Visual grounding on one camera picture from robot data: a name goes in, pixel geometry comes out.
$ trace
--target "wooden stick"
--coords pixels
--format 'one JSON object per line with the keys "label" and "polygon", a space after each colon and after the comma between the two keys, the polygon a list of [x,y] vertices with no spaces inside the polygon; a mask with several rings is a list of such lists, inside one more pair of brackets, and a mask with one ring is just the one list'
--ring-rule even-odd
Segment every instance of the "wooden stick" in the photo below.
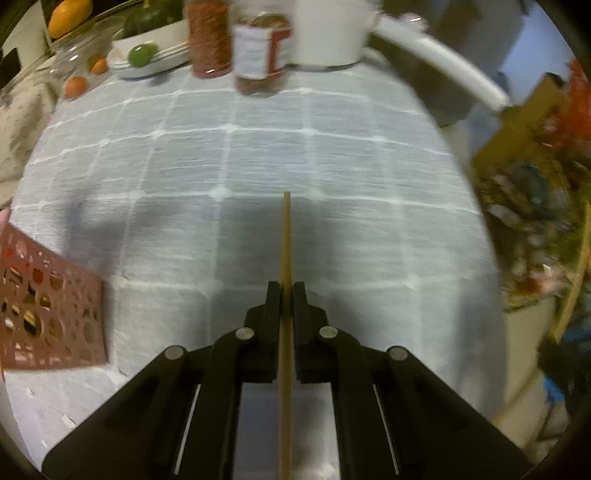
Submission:
{"label": "wooden stick", "polygon": [[281,321],[279,327],[279,479],[291,478],[291,385],[293,376],[293,319],[291,312],[291,196],[283,194],[281,247]]}

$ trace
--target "grid pattern tablecloth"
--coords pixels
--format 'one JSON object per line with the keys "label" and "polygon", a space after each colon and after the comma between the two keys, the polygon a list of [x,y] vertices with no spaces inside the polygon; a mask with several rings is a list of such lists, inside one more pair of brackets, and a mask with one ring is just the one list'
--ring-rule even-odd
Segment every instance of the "grid pattern tablecloth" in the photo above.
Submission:
{"label": "grid pattern tablecloth", "polygon": [[[491,414],[505,373],[493,254],[414,92],[360,64],[294,73],[279,95],[253,99],[231,76],[183,67],[62,103],[25,171],[13,223],[108,279],[107,368],[7,374],[37,464],[166,346],[205,346],[264,301],[285,190],[294,279],[311,302],[368,346],[406,345]],[[245,388],[239,478],[275,478],[276,401]],[[301,478],[336,478],[326,386],[299,389],[295,407]],[[249,428],[262,423],[268,432]]]}

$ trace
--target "white plate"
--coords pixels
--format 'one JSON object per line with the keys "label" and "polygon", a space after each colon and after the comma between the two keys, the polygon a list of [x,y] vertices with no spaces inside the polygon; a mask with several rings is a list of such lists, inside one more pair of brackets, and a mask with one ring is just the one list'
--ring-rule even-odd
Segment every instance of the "white plate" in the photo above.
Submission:
{"label": "white plate", "polygon": [[132,67],[127,62],[113,62],[113,58],[115,60],[120,58],[120,54],[115,52],[115,49],[112,49],[107,55],[107,65],[113,75],[124,79],[147,77],[187,63],[189,61],[189,46],[185,44],[182,48],[178,48],[166,55],[157,53],[150,63],[140,68]]}
{"label": "white plate", "polygon": [[[179,45],[175,45],[173,47],[167,48],[166,50],[162,50],[162,51],[158,51],[154,54],[154,58],[152,58],[152,61],[158,61],[161,60],[165,57],[168,57],[170,55],[173,55],[179,51],[184,51],[185,49],[187,49],[189,46],[189,42],[183,42],[180,43]],[[120,49],[118,48],[112,48],[111,51],[109,52],[109,55],[107,56],[108,60],[107,63],[109,64],[109,68],[128,68],[131,65],[129,64],[129,61],[127,60],[127,56],[123,56],[121,54]]]}
{"label": "white plate", "polygon": [[121,56],[126,59],[129,51],[142,43],[156,43],[158,49],[164,51],[186,42],[189,37],[189,24],[187,19],[183,18],[179,22],[119,40],[122,33],[123,30],[119,30],[113,35],[112,46],[118,48],[121,51]]}

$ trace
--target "white wall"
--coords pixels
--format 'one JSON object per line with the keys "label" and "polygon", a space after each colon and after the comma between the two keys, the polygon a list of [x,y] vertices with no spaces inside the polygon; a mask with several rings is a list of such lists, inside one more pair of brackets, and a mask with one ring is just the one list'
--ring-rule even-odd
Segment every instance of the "white wall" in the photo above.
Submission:
{"label": "white wall", "polygon": [[558,29],[538,4],[525,17],[524,27],[501,66],[507,75],[514,102],[521,103],[545,72],[569,78],[574,55]]}
{"label": "white wall", "polygon": [[23,15],[2,46],[2,52],[6,55],[13,48],[18,50],[22,70],[35,63],[48,51],[41,2],[33,4]]}

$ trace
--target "white bowl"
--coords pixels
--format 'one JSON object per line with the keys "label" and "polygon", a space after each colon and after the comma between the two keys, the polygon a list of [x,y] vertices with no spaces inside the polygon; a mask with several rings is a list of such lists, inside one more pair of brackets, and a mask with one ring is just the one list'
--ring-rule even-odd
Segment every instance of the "white bowl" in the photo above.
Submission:
{"label": "white bowl", "polygon": [[121,39],[123,30],[119,30],[113,35],[112,47],[119,50],[122,58],[127,59],[129,51],[142,43],[156,43],[159,51],[168,50],[181,43],[185,43],[189,37],[189,24],[187,19],[155,28],[141,35]]}

